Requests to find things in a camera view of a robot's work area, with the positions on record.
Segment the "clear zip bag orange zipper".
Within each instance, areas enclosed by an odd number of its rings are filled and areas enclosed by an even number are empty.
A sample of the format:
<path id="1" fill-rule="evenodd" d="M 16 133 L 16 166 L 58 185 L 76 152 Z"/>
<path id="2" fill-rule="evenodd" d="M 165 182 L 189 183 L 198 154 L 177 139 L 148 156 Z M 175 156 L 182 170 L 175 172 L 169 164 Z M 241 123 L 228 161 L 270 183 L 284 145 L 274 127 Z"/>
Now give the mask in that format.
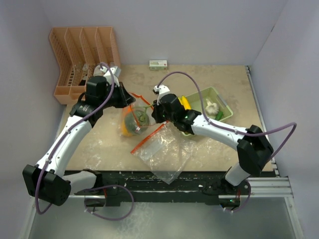
<path id="1" fill-rule="evenodd" d="M 152 117 L 153 105 L 142 95 L 130 93 L 135 102 L 122 109 L 119 131 L 122 136 L 141 135 L 149 127 L 156 124 Z"/>

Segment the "green netted melon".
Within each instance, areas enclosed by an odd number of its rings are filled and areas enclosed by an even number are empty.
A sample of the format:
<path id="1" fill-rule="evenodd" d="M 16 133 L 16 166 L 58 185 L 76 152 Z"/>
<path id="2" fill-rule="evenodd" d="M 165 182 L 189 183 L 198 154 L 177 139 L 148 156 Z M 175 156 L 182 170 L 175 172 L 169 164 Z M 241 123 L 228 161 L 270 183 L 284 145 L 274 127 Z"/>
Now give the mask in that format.
<path id="1" fill-rule="evenodd" d="M 151 125 L 148 109 L 151 106 L 130 106 L 131 112 L 125 117 L 125 125 L 128 131 L 135 135 L 143 134 Z"/>

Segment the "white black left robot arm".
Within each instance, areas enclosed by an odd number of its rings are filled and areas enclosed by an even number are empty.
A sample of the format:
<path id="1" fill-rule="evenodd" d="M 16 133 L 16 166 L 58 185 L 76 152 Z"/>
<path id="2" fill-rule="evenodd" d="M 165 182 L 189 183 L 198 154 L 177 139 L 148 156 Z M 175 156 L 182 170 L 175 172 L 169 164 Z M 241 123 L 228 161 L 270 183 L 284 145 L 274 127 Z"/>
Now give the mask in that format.
<path id="1" fill-rule="evenodd" d="M 98 195 L 103 188 L 101 173 L 85 169 L 65 176 L 69 160 L 85 135 L 94 127 L 103 110 L 124 108 L 135 101 L 116 76 L 93 76 L 86 83 L 67 123 L 48 152 L 34 165 L 27 165 L 22 175 L 30 196 L 61 206 L 69 195 L 86 190 Z"/>

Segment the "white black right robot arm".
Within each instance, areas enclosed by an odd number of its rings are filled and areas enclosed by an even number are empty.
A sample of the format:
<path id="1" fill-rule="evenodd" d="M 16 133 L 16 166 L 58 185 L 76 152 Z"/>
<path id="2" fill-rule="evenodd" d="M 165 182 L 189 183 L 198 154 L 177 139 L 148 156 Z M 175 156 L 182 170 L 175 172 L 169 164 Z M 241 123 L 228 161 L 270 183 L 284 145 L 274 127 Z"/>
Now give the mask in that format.
<path id="1" fill-rule="evenodd" d="M 169 121 L 181 132 L 211 138 L 237 151 L 238 162 L 225 174 L 222 191 L 233 195 L 249 176 L 259 176 L 274 152 L 261 129 L 235 127 L 210 118 L 195 110 L 186 110 L 175 94 L 153 101 L 152 117 L 157 123 Z"/>

